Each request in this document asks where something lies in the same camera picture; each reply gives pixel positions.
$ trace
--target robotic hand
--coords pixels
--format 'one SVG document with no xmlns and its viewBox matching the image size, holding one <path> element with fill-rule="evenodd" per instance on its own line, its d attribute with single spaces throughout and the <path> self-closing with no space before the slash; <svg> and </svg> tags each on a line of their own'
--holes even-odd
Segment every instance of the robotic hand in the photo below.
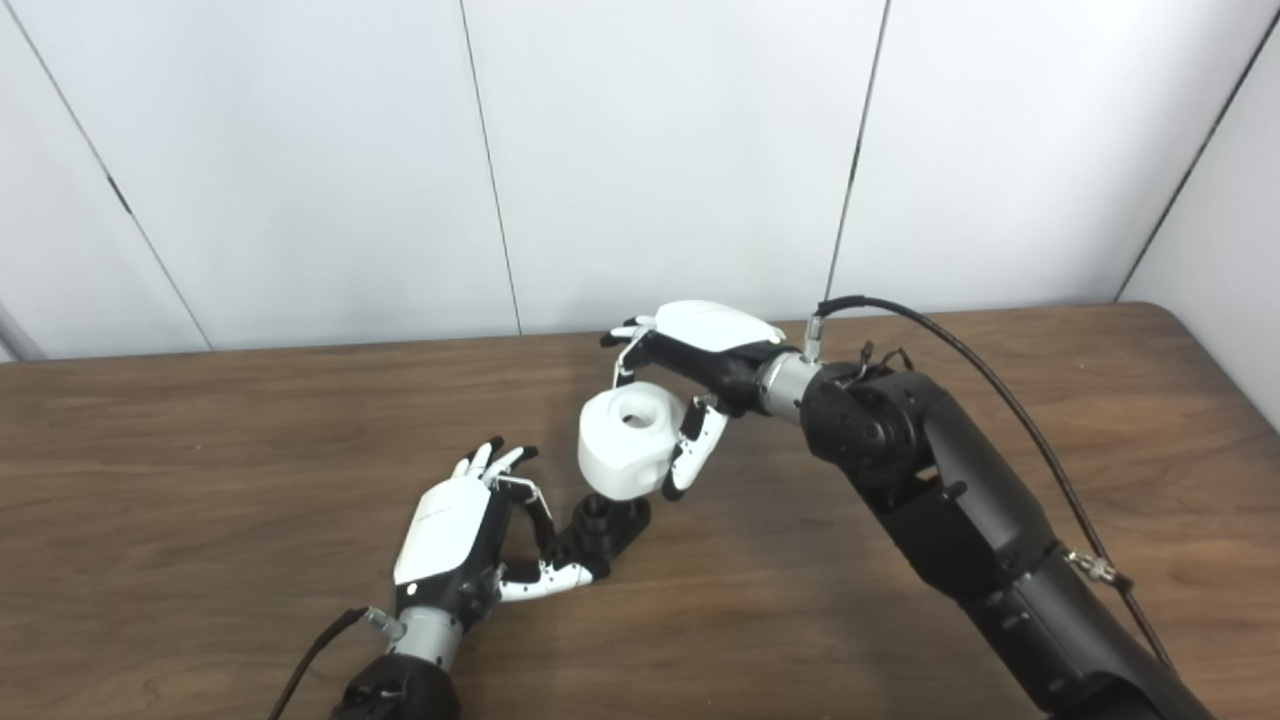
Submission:
<svg viewBox="0 0 1280 720">
<path fill-rule="evenodd" d="M 614 387 L 655 364 L 709 391 L 689 405 L 663 495 L 689 488 L 730 418 L 753 411 L 797 424 L 809 451 L 844 471 L 919 577 L 960 606 L 1037 707 L 1064 720 L 1212 720 L 1076 570 L 1121 589 L 1126 579 L 1105 557 L 1064 546 L 950 393 L 909 361 L 905 372 L 890 368 L 900 351 L 879 364 L 870 345 L 855 363 L 818 360 L 823 318 L 847 306 L 895 310 L 954 340 L 909 309 L 864 297 L 819 305 L 803 352 L 777 328 L 701 301 L 663 305 L 602 338 L 626 343 Z"/>
<path fill-rule="evenodd" d="M 334 720 L 457 719 L 461 705 L 448 671 L 462 635 L 500 602 L 608 577 L 609 562 L 648 525 L 648 501 L 590 495 L 557 536 L 541 491 L 511 474 L 538 450 L 516 447 L 495 457 L 502 442 L 481 445 L 419 500 L 393 571 L 398 619 L 365 614 L 390 638 L 387 653 L 348 683 Z M 538 560 L 500 560 L 515 507 L 532 520 Z"/>
<path fill-rule="evenodd" d="M 680 500 L 716 450 L 730 418 L 758 406 L 755 374 L 762 363 L 783 352 L 778 328 L 716 302 L 668 302 L 655 315 L 640 315 L 600 338 L 602 347 L 626 343 L 613 365 L 613 387 L 635 380 L 640 368 L 657 363 L 708 388 L 689 401 L 671 468 L 662 483 L 667 500 Z"/>
</svg>

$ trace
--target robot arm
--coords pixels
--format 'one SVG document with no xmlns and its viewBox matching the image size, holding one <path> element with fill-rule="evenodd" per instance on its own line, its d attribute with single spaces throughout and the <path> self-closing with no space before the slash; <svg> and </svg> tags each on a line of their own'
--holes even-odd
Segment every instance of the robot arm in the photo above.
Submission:
<svg viewBox="0 0 1280 720">
<path fill-rule="evenodd" d="M 709 322 L 736 313 L 696 305 Z M 691 323 L 667 334 L 660 319 L 671 307 L 632 338 L 628 355 L 643 361 L 620 368 L 653 363 L 705 386 L 726 416 L 797 424 L 810 452 L 840 468 L 920 578 L 964 610 L 1041 710 L 1073 720 L 1212 719 L 1075 571 L 1115 582 L 1114 569 L 1065 548 L 1027 486 L 932 379 L 872 365 L 869 351 L 824 365 L 819 332 L 804 354 L 781 333 L 744 333 L 748 342 L 728 347 L 700 341 Z"/>
</svg>

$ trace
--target silver cylindrical joint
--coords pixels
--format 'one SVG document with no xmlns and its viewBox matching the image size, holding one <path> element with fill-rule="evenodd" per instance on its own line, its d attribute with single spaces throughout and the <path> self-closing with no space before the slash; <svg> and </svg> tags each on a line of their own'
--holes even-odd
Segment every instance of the silver cylindrical joint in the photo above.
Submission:
<svg viewBox="0 0 1280 720">
<path fill-rule="evenodd" d="M 778 355 L 762 374 L 760 406 L 769 415 L 799 425 L 804 391 L 820 369 L 820 363 L 809 363 L 799 352 Z"/>
<path fill-rule="evenodd" d="M 401 612 L 404 637 L 393 642 L 387 652 L 412 655 L 448 670 L 462 642 L 462 623 L 436 607 L 407 607 Z"/>
</svg>

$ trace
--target black bracket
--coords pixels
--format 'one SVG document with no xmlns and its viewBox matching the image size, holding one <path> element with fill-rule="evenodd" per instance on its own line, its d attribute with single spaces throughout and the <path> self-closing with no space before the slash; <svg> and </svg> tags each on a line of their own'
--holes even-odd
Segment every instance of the black bracket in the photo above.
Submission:
<svg viewBox="0 0 1280 720">
<path fill-rule="evenodd" d="M 577 562 L 596 580 L 609 577 L 609 564 L 649 527 L 649 501 L 617 502 L 591 493 L 573 509 L 568 527 L 556 536 L 543 560 L 557 570 Z"/>
</svg>

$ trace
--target robot forearm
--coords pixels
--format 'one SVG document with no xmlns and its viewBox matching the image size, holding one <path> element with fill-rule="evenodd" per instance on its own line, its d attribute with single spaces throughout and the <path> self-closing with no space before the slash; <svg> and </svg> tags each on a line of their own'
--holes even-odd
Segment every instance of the robot forearm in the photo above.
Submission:
<svg viewBox="0 0 1280 720">
<path fill-rule="evenodd" d="M 1037 707 L 1082 720 L 1211 720 L 1084 584 L 1039 502 L 955 398 L 914 372 L 852 379 L 865 372 L 813 374 L 799 397 L 810 451 L 845 473 Z"/>
</svg>

